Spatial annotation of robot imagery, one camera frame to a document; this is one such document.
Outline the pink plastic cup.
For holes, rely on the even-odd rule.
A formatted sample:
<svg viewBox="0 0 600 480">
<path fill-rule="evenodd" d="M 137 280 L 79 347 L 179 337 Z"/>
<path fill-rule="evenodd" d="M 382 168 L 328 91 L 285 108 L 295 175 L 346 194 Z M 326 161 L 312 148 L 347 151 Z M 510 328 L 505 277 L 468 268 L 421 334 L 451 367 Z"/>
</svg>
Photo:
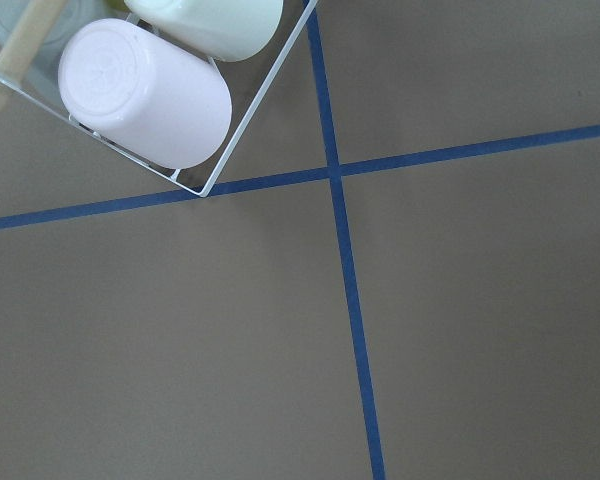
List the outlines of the pink plastic cup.
<svg viewBox="0 0 600 480">
<path fill-rule="evenodd" d="M 123 20 L 91 22 L 70 39 L 58 86 L 79 123 L 169 169 L 209 159 L 230 128 L 231 96 L 217 69 Z"/>
</svg>

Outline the cream white plastic cup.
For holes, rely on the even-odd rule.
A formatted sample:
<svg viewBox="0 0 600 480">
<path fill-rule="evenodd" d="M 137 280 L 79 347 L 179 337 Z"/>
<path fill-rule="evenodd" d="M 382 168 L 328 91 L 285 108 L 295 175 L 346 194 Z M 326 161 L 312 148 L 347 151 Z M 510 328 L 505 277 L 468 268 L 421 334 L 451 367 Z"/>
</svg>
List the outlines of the cream white plastic cup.
<svg viewBox="0 0 600 480">
<path fill-rule="evenodd" d="M 282 0 L 137 0 L 131 12 L 167 35 L 225 62 L 246 60 L 274 36 Z"/>
</svg>

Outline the grey blue plastic cup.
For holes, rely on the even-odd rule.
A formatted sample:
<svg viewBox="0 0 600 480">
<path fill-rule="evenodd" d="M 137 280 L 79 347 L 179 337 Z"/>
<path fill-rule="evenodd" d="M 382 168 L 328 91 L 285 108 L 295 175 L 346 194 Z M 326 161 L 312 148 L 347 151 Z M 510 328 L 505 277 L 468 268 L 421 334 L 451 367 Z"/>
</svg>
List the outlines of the grey blue plastic cup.
<svg viewBox="0 0 600 480">
<path fill-rule="evenodd" d="M 5 44 L 22 12 L 30 1 L 0 1 L 0 46 Z M 106 1 L 67 1 L 58 21 L 46 37 L 21 85 L 28 82 L 47 103 L 60 108 L 58 87 L 60 57 L 71 37 L 87 24 L 112 17 L 113 8 Z"/>
</svg>

